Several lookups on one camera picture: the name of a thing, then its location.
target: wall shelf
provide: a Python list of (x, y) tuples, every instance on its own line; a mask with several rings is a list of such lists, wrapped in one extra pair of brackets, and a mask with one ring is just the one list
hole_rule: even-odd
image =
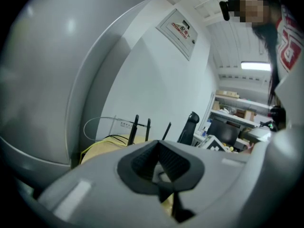
[(239, 108), (242, 110), (253, 111), (257, 114), (261, 114), (267, 116), (269, 110), (272, 107), (269, 107), (266, 104), (257, 103), (254, 101), (244, 100), (244, 99), (236, 99), (232, 97), (215, 95), (215, 99), (222, 103), (223, 105), (232, 106), (235, 108)]

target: electronic equipment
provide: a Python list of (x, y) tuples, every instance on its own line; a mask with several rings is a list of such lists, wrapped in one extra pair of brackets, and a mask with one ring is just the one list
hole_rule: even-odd
[(231, 152), (228, 147), (224, 146), (214, 135), (209, 135), (197, 147), (205, 150)]
[(214, 135), (222, 143), (233, 146), (236, 143), (239, 132), (239, 128), (214, 119), (207, 131), (207, 135)]

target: yellow object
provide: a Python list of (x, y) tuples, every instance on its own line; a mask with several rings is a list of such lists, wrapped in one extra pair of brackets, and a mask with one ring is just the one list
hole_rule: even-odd
[(169, 216), (172, 215), (173, 199), (174, 194), (171, 194), (163, 203), (161, 203), (161, 206), (165, 209), (165, 212)]
[[(122, 141), (127, 141), (127, 139), (130, 137), (128, 134), (121, 134), (119, 136), (115, 136), (116, 138), (122, 140)], [(112, 151), (116, 151), (116, 150), (120, 150), (122, 148), (126, 148), (128, 147), (127, 145), (123, 145), (122, 143), (115, 141), (112, 142), (113, 138), (112, 137), (107, 137), (105, 139), (103, 139), (100, 142), (96, 142), (94, 143), (94, 145), (91, 145), (88, 149), (86, 149), (86, 154), (84, 155), (84, 157), (80, 160), (81, 164), (83, 164), (84, 162), (88, 161), (89, 159), (98, 156), (100, 154), (105, 154), (105, 153), (109, 153)], [(138, 143), (143, 143), (145, 142), (145, 137), (144, 136), (140, 136), (137, 135), (135, 136), (134, 139), (134, 144), (138, 144)]]
[(86, 153), (87, 151), (89, 151), (89, 149), (91, 149), (94, 145), (97, 145), (97, 144), (100, 144), (100, 143), (104, 143), (104, 142), (109, 142), (109, 143), (114, 143), (116, 145), (120, 145), (120, 146), (127, 146), (126, 144), (123, 144), (123, 143), (117, 143), (117, 142), (114, 142), (114, 141), (110, 141), (110, 140), (102, 140), (102, 141), (99, 141), (99, 142), (96, 142), (96, 143), (93, 143), (90, 147), (88, 147), (87, 149), (85, 149), (84, 151), (82, 151), (80, 153), (80, 160), (79, 160), (79, 164), (81, 164), (81, 160), (82, 160), (82, 155), (84, 153)]

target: ceiling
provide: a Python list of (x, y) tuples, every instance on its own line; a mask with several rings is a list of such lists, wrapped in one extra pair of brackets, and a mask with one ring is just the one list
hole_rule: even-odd
[[(176, 3), (180, 0), (168, 0)], [(241, 97), (265, 103), (270, 72), (243, 70), (242, 61), (267, 62), (264, 45), (244, 23), (225, 21), (221, 0), (185, 0), (198, 12), (211, 33), (209, 63), (219, 76), (221, 89), (237, 91)]]

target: wall sign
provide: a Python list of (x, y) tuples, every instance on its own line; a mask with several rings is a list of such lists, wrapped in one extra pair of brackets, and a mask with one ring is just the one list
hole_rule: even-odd
[(198, 34), (177, 9), (163, 19), (157, 29), (190, 60)]

